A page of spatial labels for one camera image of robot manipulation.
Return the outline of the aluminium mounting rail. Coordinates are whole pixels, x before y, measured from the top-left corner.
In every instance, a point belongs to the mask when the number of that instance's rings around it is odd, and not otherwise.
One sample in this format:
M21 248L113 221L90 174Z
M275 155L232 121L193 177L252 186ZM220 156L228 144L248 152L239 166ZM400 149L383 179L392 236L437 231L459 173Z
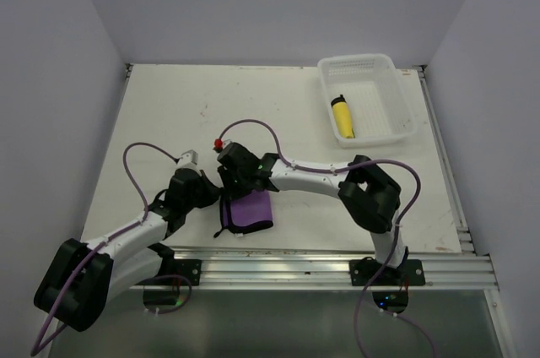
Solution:
M201 261L201 290L354 290L349 263L366 253L293 252L175 247L178 260ZM489 257L466 254L412 254L422 263L424 285L410 290L497 290Z

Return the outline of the purple grey towel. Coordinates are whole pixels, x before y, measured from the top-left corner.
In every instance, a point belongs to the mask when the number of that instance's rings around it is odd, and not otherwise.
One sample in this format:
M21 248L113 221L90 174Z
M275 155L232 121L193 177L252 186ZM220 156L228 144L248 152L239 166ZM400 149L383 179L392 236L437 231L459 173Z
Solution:
M220 229L213 235L214 238L224 231L245 236L271 229L274 223L270 194L267 191L253 191L236 200L223 194L219 201L219 218Z

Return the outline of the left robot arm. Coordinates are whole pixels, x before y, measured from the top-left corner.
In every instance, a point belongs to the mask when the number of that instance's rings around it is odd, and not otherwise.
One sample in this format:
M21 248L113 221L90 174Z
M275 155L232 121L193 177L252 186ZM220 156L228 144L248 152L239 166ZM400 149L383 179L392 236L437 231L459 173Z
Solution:
M220 190L203 171L180 168L147 211L122 228L94 240L65 241L34 296L35 306L82 332L105 304L147 279L178 285L181 270L163 241L178 231L194 209L219 201Z

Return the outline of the left black base bracket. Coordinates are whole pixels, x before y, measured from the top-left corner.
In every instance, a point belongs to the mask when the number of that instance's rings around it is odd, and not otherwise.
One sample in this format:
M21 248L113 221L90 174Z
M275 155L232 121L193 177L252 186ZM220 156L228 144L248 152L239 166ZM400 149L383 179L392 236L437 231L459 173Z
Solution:
M202 272L201 259L167 259L163 260L157 273L159 277L166 275L180 275L189 280L192 286L199 286Z

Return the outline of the white plastic basket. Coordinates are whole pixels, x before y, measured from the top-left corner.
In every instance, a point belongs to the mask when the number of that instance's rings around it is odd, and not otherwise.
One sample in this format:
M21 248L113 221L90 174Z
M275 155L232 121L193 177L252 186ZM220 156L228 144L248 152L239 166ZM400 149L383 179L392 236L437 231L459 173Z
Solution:
M343 148L394 144L411 138L418 124L401 74L391 58L370 53L321 59L317 64L323 100L333 134ZM355 138L342 138L331 101L343 95L351 113Z

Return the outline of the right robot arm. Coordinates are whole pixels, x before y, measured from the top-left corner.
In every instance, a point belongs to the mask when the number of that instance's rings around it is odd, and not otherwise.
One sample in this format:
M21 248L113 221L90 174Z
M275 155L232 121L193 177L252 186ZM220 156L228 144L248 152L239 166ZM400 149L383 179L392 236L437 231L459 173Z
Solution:
M357 155L349 164L287 165L275 153L257 157L241 144L231 142L218 151L218 173L231 199L255 191L304 192L342 202L352 220L370 233L375 248L375 272L380 281L395 284L406 273L407 248L393 223L401 206L401 187L370 158Z

